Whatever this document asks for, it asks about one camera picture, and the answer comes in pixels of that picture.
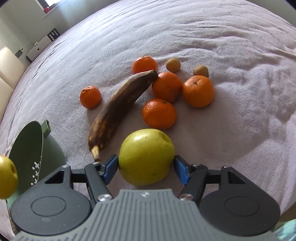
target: citrus fruit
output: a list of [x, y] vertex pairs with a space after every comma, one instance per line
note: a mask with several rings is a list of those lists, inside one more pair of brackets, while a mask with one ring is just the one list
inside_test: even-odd
[[133, 132], [123, 141], [118, 167], [127, 182], [143, 186], [166, 177], [174, 157], [174, 144], [166, 134], [156, 129], [142, 129]]
[[80, 103], [87, 109], [95, 108], [102, 99], [101, 92], [95, 86], [88, 86], [80, 93]]
[[150, 127], [166, 130], [176, 122], [177, 112], [170, 102], [154, 98], [143, 106], [142, 117]]
[[215, 96], [211, 80], [202, 75], [195, 75], [183, 84], [182, 93], [188, 105], [203, 108], [210, 104]]
[[209, 71], [207, 69], [206, 66], [204, 65], [199, 65], [199, 66], [196, 66], [193, 70], [193, 75], [202, 75], [202, 76], [205, 76], [205, 77], [209, 77]]
[[182, 93], [182, 81], [171, 72], [163, 72], [152, 83], [152, 92], [155, 98], [174, 102]]
[[170, 58], [166, 63], [165, 66], [168, 71], [171, 71], [173, 73], [177, 72], [181, 68], [181, 63], [176, 58]]
[[0, 199], [9, 198], [17, 189], [17, 170], [13, 162], [5, 156], [0, 156]]
[[131, 71], [133, 74], [148, 70], [158, 70], [157, 62], [150, 56], [142, 56], [136, 59], [131, 67]]

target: green apple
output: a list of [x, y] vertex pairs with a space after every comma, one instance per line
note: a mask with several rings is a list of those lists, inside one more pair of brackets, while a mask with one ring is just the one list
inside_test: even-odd
[[13, 162], [5, 156], [0, 156], [0, 199], [9, 198], [17, 189], [17, 170]]
[[138, 130], [121, 145], [119, 171], [132, 185], [153, 184], [167, 176], [174, 157], [174, 144], [166, 134], [156, 129]]

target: small brown ball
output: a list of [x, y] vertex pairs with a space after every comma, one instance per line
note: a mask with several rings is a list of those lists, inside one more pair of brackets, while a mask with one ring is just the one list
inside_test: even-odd
[[196, 66], [193, 70], [193, 75], [202, 75], [202, 76], [205, 76], [205, 77], [209, 77], [209, 71], [207, 69], [206, 66], [204, 65], [199, 65], [199, 66]]
[[166, 63], [165, 66], [167, 68], [168, 71], [170, 72], [177, 72], [180, 70], [181, 68], [181, 63], [179, 60], [177, 60], [176, 58], [170, 58]]

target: overripe banana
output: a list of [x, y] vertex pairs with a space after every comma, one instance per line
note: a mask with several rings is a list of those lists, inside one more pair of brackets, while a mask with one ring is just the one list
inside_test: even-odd
[[88, 147], [94, 160], [100, 162], [100, 151], [112, 138], [116, 128], [135, 101], [158, 78], [154, 70], [135, 74], [110, 97], [92, 124]]

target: green bowl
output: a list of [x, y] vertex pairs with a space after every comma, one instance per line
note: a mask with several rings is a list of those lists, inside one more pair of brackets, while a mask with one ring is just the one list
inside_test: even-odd
[[9, 158], [17, 169], [19, 183], [15, 193], [6, 200], [9, 207], [38, 180], [66, 164], [63, 151], [50, 132], [48, 120], [42, 125], [32, 121], [21, 130], [13, 143]]

